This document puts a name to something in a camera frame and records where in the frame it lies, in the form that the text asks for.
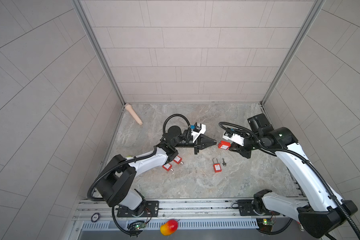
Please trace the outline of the red padlock with label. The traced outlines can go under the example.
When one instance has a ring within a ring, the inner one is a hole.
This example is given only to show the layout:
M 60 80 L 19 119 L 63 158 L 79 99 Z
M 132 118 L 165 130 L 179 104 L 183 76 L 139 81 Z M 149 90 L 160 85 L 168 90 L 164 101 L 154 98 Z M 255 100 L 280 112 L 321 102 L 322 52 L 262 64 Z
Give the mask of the red padlock with label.
M 220 141 L 218 144 L 219 149 L 228 150 L 231 147 L 231 143 L 226 141 Z

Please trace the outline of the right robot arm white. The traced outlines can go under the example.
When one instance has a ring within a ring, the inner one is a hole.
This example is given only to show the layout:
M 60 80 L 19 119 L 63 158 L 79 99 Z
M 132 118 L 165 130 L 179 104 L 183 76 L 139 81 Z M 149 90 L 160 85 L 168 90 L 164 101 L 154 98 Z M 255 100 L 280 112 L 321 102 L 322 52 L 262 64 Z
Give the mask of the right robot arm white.
M 258 215 L 277 212 L 300 223 L 314 238 L 333 237 L 330 232 L 348 222 L 358 239 L 360 229 L 353 219 L 358 208 L 351 200 L 344 200 L 327 183 L 305 154 L 295 135 L 286 127 L 274 129 L 265 114 L 248 119 L 250 128 L 220 122 L 223 138 L 231 141 L 229 151 L 249 159 L 252 151 L 260 150 L 278 157 L 301 187 L 306 200 L 283 197 L 264 189 L 254 194 L 253 208 Z

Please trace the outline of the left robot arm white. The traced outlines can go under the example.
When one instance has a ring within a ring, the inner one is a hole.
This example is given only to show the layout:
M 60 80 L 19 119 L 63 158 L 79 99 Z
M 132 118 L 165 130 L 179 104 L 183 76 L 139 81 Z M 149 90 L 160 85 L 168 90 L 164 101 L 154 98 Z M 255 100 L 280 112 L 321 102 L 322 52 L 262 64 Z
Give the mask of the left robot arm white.
M 178 156 L 177 148 L 192 148 L 194 153 L 217 144 L 217 141 L 206 136 L 206 126 L 201 123 L 191 124 L 182 114 L 169 116 L 163 124 L 160 142 L 153 150 L 130 158 L 114 156 L 90 185 L 87 198 L 93 202 L 105 201 L 114 211 L 116 206 L 129 209 L 134 216 L 151 210 L 146 207 L 143 195 L 131 190 L 132 183 L 138 175 L 159 166 L 170 164 Z

